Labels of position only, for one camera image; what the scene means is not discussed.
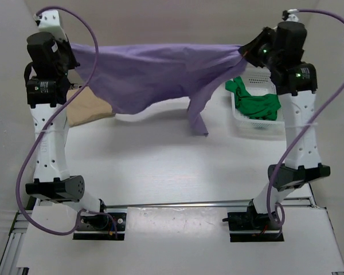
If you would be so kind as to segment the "beige t shirt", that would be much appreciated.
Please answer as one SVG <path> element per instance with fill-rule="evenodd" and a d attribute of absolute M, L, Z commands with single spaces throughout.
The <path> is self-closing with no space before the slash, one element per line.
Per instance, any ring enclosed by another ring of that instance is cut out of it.
<path fill-rule="evenodd" d="M 104 100 L 96 97 L 86 87 L 67 107 L 67 118 L 70 127 L 75 127 L 115 114 L 112 107 Z"/>

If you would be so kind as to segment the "purple t shirt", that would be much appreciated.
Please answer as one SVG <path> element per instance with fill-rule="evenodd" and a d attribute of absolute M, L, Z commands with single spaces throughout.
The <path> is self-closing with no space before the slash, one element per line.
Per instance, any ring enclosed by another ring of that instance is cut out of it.
<path fill-rule="evenodd" d="M 189 98 L 187 119 L 196 135 L 208 135 L 201 116 L 213 92 L 240 76 L 247 62 L 238 45 L 72 44 L 77 74 L 113 111 L 134 115 L 155 103 Z"/>

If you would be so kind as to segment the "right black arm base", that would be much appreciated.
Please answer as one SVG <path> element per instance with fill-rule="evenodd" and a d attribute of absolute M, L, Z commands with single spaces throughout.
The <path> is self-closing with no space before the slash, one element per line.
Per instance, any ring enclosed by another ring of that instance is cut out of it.
<path fill-rule="evenodd" d="M 267 214 L 252 218 L 245 212 L 228 212 L 222 222 L 229 227 L 230 242 L 284 242 L 282 230 Z"/>

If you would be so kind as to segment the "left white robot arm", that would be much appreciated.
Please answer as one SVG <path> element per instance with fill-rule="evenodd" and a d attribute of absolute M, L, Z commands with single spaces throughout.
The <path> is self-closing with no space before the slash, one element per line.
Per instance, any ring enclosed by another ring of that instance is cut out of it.
<path fill-rule="evenodd" d="M 26 184 L 26 193 L 76 211 L 101 212 L 103 201 L 86 191 L 82 176 L 70 175 L 65 159 L 68 121 L 63 106 L 72 89 L 68 72 L 79 63 L 69 43 L 56 40 L 48 32 L 30 35 L 27 50 L 32 59 L 25 71 L 27 102 L 40 142 L 35 149 L 34 179 Z"/>

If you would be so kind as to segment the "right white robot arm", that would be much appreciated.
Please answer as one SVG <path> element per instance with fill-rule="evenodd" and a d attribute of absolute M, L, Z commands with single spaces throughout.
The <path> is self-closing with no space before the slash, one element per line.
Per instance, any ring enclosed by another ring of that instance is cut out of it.
<path fill-rule="evenodd" d="M 322 164 L 313 115 L 315 113 L 316 69 L 302 61 L 307 30 L 300 22 L 285 21 L 276 29 L 265 27 L 239 53 L 249 64 L 267 68 L 282 106 L 287 149 L 278 165 L 268 168 L 269 182 L 253 199 L 256 214 L 271 214 L 295 189 L 330 175 Z"/>

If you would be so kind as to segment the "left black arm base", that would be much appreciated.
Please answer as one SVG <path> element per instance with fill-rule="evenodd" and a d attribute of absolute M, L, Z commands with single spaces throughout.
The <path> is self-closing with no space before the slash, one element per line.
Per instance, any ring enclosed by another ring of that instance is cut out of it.
<path fill-rule="evenodd" d="M 117 210 L 106 215 L 82 215 L 73 240 L 82 241 L 124 241 L 126 235 L 127 213 Z"/>

